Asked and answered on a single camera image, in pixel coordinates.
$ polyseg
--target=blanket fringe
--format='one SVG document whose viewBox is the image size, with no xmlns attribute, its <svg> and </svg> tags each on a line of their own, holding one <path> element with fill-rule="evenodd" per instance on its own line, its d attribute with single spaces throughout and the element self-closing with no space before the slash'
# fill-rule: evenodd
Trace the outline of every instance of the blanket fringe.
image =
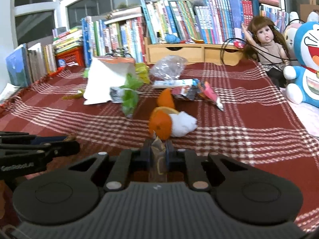
<svg viewBox="0 0 319 239">
<path fill-rule="evenodd" d="M 60 71 L 59 73 L 69 70 L 72 67 L 66 66 Z M 10 109 L 12 109 L 14 103 L 16 100 L 21 99 L 27 92 L 32 91 L 32 89 L 35 86 L 41 85 L 43 83 L 47 83 L 49 80 L 53 79 L 55 76 L 50 76 L 50 74 L 47 74 L 45 76 L 42 76 L 39 80 L 32 83 L 29 87 L 25 87 L 18 91 L 14 96 L 8 98 L 3 104 L 0 105 L 0 118 L 4 117 L 10 112 Z"/>
</svg>

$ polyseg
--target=doll's mouth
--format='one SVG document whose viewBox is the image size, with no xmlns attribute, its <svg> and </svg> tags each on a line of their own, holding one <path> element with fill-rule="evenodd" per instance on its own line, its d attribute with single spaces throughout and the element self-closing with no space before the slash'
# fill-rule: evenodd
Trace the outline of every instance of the doll's mouth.
<svg viewBox="0 0 319 239">
<path fill-rule="evenodd" d="M 308 46 L 308 51 L 312 60 L 316 63 L 317 66 L 319 66 L 319 48 Z"/>
<path fill-rule="evenodd" d="M 314 94 L 319 95 L 319 82 L 309 78 L 308 76 L 306 77 L 306 79 L 309 90 L 312 91 Z"/>
</svg>

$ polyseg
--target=round joint cover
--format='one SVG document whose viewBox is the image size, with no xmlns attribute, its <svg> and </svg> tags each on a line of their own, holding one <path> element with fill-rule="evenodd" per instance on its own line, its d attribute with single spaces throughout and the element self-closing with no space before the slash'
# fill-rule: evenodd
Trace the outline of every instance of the round joint cover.
<svg viewBox="0 0 319 239">
<path fill-rule="evenodd" d="M 87 215 L 98 204 L 99 192 L 84 173 L 59 170 L 22 183 L 12 201 L 22 220 L 53 226 Z"/>
<path fill-rule="evenodd" d="M 215 199 L 229 216 L 254 225 L 293 221 L 302 206 L 299 188 L 288 180 L 259 172 L 234 172 L 216 189 Z"/>
</svg>

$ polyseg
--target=bunny ear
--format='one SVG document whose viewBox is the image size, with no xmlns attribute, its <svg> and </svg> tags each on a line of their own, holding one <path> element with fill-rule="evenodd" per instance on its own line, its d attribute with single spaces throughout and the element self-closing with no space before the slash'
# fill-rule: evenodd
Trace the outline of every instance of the bunny ear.
<svg viewBox="0 0 319 239">
<path fill-rule="evenodd" d="M 290 24 L 292 24 L 292 23 L 299 23 L 298 13 L 296 13 L 296 12 L 291 12 L 290 15 L 289 15 L 289 22 L 290 22 Z"/>
<path fill-rule="evenodd" d="M 307 22 L 319 22 L 319 15 L 315 12 L 311 12 L 307 18 Z"/>
</svg>

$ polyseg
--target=brown hair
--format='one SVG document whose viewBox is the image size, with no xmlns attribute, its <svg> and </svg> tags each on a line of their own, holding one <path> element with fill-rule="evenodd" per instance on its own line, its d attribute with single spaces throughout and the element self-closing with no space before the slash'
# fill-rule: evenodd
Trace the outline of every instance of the brown hair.
<svg viewBox="0 0 319 239">
<path fill-rule="evenodd" d="M 256 33 L 257 31 L 259 31 L 260 29 L 266 26 L 268 26 L 272 30 L 272 33 L 274 34 L 274 42 L 282 45 L 288 59 L 290 60 L 290 55 L 289 55 L 287 44 L 285 42 L 285 38 L 278 30 L 275 29 L 275 24 L 272 22 L 271 19 L 264 16 L 254 16 L 248 25 L 248 31 L 250 31 L 251 34 L 253 34 L 254 41 L 257 44 L 260 44 Z M 246 58 L 259 61 L 258 53 L 249 43 L 247 43 L 244 46 L 243 52 Z"/>
</svg>

